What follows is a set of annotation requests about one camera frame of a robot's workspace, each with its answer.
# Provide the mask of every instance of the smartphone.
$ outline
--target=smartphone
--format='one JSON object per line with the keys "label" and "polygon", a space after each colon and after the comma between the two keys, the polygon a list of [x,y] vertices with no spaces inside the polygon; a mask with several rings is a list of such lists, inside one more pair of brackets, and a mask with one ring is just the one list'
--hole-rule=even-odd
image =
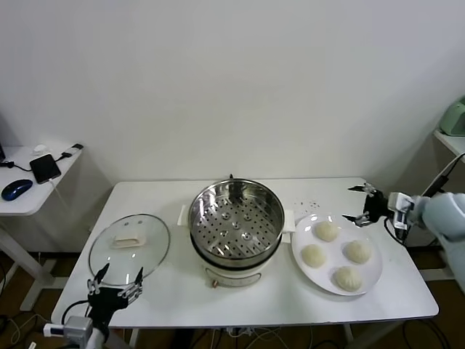
{"label": "smartphone", "polygon": [[38,184],[45,183],[48,180],[61,176],[61,171],[58,168],[55,159],[50,154],[32,160],[29,164]]}

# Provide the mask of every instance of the white robot arm cover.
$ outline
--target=white robot arm cover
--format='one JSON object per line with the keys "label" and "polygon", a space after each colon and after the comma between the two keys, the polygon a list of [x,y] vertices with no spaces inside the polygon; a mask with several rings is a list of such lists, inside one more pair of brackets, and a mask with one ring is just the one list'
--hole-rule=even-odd
{"label": "white robot arm cover", "polygon": [[420,212],[413,212],[442,244],[450,269],[465,292],[465,194],[444,193],[414,199]]}

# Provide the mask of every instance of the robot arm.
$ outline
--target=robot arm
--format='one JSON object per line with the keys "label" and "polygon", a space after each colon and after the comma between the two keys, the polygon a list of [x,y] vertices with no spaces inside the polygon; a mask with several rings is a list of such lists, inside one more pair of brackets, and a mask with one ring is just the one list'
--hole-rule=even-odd
{"label": "robot arm", "polygon": [[444,248],[450,269],[465,292],[465,194],[443,193],[429,198],[390,193],[385,198],[367,184],[349,190],[367,193],[363,214],[345,216],[356,226],[370,225],[385,216],[392,221],[396,237],[402,241],[413,225],[431,231]]}
{"label": "robot arm", "polygon": [[46,324],[44,326],[45,337],[64,337],[80,349],[103,348],[110,334],[108,325],[113,314],[127,308],[142,294],[143,268],[140,268],[133,284],[125,289],[118,289],[101,286],[109,267],[110,263],[107,263],[97,272],[93,280],[87,281],[89,290],[87,299],[92,307],[88,317],[70,316],[66,324]]}

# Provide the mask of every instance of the glass lid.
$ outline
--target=glass lid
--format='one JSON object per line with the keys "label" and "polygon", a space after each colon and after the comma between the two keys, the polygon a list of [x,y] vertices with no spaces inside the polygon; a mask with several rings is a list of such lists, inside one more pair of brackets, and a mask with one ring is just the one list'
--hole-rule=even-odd
{"label": "glass lid", "polygon": [[89,253],[92,275],[110,263],[103,283],[123,286],[134,282],[140,268],[150,275],[165,259],[170,243],[163,220],[135,214],[112,223],[97,237]]}

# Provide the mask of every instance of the stainless steel pot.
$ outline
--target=stainless steel pot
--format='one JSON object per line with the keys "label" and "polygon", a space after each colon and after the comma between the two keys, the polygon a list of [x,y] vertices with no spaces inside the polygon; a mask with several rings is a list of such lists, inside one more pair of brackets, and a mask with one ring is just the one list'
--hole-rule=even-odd
{"label": "stainless steel pot", "polygon": [[278,197],[252,180],[214,183],[189,209],[195,250],[206,262],[227,270],[247,270],[268,260],[279,247],[283,226]]}

